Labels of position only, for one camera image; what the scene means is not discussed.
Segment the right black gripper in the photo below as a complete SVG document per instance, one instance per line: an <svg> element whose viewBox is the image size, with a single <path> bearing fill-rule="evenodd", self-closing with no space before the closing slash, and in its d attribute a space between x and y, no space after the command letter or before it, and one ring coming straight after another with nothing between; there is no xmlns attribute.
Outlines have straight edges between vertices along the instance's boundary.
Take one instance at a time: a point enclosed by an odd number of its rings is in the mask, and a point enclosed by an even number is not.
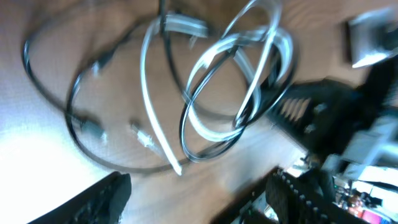
<svg viewBox="0 0 398 224"><path fill-rule="evenodd" d="M324 78L292 84L267 117L311 154L342 154L355 133L381 116L397 114L397 57L374 64L353 88Z"/></svg>

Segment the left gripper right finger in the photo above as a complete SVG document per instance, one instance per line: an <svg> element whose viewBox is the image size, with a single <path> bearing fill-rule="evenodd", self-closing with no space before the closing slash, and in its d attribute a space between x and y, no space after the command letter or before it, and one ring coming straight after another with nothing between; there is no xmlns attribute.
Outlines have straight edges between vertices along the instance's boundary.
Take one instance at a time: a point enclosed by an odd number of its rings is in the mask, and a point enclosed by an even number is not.
<svg viewBox="0 0 398 224"><path fill-rule="evenodd" d="M276 212L279 223L366 224L281 170L269 174L266 202Z"/></svg>

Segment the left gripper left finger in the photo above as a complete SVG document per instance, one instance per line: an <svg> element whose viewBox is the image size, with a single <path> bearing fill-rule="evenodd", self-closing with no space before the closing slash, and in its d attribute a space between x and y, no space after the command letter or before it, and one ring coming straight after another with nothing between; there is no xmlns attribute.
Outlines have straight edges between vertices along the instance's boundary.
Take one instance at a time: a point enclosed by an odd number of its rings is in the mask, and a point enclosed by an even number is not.
<svg viewBox="0 0 398 224"><path fill-rule="evenodd" d="M131 196L129 174L112 172L32 223L118 223Z"/></svg>

